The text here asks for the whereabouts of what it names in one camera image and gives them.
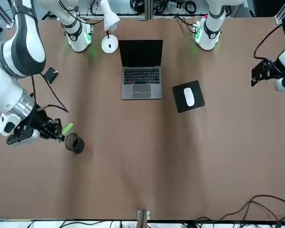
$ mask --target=lamp base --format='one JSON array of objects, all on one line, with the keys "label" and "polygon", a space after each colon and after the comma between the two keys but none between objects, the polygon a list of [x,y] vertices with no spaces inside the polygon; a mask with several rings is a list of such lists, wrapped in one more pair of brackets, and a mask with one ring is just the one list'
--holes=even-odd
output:
[{"label": "lamp base", "polygon": [[118,40],[115,36],[110,34],[110,37],[103,38],[101,47],[106,54],[112,54],[118,48]]}]

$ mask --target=black cup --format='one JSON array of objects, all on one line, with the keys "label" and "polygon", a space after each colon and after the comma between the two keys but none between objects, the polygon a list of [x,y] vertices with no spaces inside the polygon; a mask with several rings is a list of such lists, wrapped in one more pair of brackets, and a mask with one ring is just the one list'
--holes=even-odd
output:
[{"label": "black cup", "polygon": [[80,154],[84,149],[84,141],[76,133],[70,133],[64,143],[68,151],[73,151],[76,154]]}]

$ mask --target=laptop screen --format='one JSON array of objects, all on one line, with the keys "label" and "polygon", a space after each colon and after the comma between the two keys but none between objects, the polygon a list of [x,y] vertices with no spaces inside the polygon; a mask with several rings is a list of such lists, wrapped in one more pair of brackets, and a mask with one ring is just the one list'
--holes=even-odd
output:
[{"label": "laptop screen", "polygon": [[162,43],[162,40],[119,40],[122,66],[160,66]]}]

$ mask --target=laptop touchpad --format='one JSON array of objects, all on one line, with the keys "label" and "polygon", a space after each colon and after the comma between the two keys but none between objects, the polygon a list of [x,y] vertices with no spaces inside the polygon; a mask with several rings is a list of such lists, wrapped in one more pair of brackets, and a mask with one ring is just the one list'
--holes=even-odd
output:
[{"label": "laptop touchpad", "polygon": [[151,98],[151,85],[133,85],[134,99],[148,99]]}]

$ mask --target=laptop keyboard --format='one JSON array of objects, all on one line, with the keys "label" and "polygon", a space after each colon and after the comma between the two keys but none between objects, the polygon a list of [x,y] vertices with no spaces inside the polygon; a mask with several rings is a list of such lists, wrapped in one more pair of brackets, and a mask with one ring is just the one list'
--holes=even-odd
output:
[{"label": "laptop keyboard", "polygon": [[159,84],[159,68],[124,69],[123,84]]}]

